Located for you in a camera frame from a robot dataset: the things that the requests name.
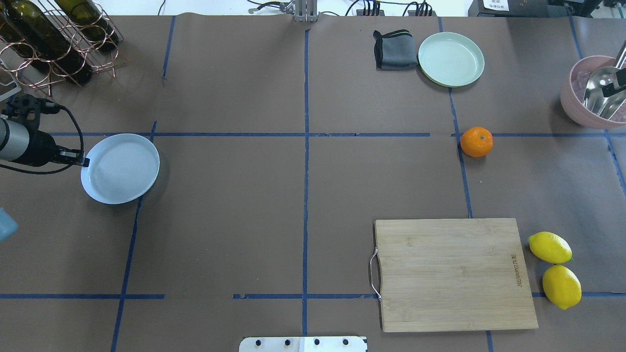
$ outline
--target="lemon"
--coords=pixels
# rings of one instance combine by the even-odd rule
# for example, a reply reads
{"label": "lemon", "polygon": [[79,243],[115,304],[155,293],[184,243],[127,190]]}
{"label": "lemon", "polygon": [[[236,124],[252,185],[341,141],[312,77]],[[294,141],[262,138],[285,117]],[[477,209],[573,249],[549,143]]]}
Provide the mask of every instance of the lemon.
{"label": "lemon", "polygon": [[528,238],[530,251],[544,261],[561,264],[572,259],[570,245],[552,232],[538,232]]}
{"label": "lemon", "polygon": [[546,297],[561,309],[575,306],[582,297],[580,281],[562,265],[553,265],[546,270],[542,284]]}

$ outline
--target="orange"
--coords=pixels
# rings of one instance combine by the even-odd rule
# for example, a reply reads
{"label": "orange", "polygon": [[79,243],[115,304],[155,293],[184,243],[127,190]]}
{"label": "orange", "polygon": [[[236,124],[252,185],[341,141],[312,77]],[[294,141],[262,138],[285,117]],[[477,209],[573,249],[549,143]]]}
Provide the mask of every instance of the orange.
{"label": "orange", "polygon": [[493,148],[493,136],[486,128],[472,127],[461,136],[461,149],[470,157],[484,157]]}

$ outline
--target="folded cloth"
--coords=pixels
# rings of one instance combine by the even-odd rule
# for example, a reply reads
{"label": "folded cloth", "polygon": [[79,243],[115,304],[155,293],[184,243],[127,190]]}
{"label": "folded cloth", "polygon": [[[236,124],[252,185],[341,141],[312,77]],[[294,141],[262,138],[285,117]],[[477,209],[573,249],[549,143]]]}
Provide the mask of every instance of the folded cloth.
{"label": "folded cloth", "polygon": [[385,35],[374,31],[376,67],[385,71],[409,70],[418,65],[415,40],[406,29]]}

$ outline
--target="cutting board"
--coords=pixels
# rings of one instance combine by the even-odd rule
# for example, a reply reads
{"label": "cutting board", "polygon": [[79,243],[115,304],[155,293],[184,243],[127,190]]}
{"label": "cutting board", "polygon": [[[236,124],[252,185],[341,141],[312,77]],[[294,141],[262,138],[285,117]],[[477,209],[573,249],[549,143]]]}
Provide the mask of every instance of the cutting board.
{"label": "cutting board", "polygon": [[538,328],[515,219],[374,227],[384,332]]}

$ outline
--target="green glass bottle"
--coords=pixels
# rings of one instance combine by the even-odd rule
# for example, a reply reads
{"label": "green glass bottle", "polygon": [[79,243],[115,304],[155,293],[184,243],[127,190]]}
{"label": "green glass bottle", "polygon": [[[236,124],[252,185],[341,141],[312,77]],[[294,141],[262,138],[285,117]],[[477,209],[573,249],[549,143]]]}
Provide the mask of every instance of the green glass bottle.
{"label": "green glass bottle", "polygon": [[[18,32],[15,32],[15,29],[13,29],[13,27],[11,27],[4,20],[3,12],[4,12],[4,5],[0,3],[0,38],[2,38],[2,40],[5,41],[6,43],[23,42],[24,38],[22,38],[22,36],[19,35]],[[22,59],[30,59],[33,57],[33,50],[26,45],[13,45],[11,46],[11,49],[13,49],[13,51],[15,51],[19,55],[19,57],[21,57]],[[48,63],[45,63],[37,59],[31,62],[31,66],[36,68],[37,71],[45,75],[47,75],[48,72],[50,71],[50,65]]]}
{"label": "green glass bottle", "polygon": [[28,0],[0,0],[4,4],[4,18],[30,44],[42,60],[55,63],[79,85],[91,79],[93,71],[85,58],[71,47],[37,5]]}
{"label": "green glass bottle", "polygon": [[[118,35],[113,31],[113,28],[101,17],[101,13],[98,8],[93,4],[91,0],[54,0],[56,4],[68,15],[72,22],[78,26],[99,26],[102,28],[88,27],[81,32],[90,41],[98,43],[104,39],[104,31],[110,34],[110,41],[116,45],[120,42]],[[115,49],[113,43],[107,41],[98,48],[100,51],[109,52]]]}

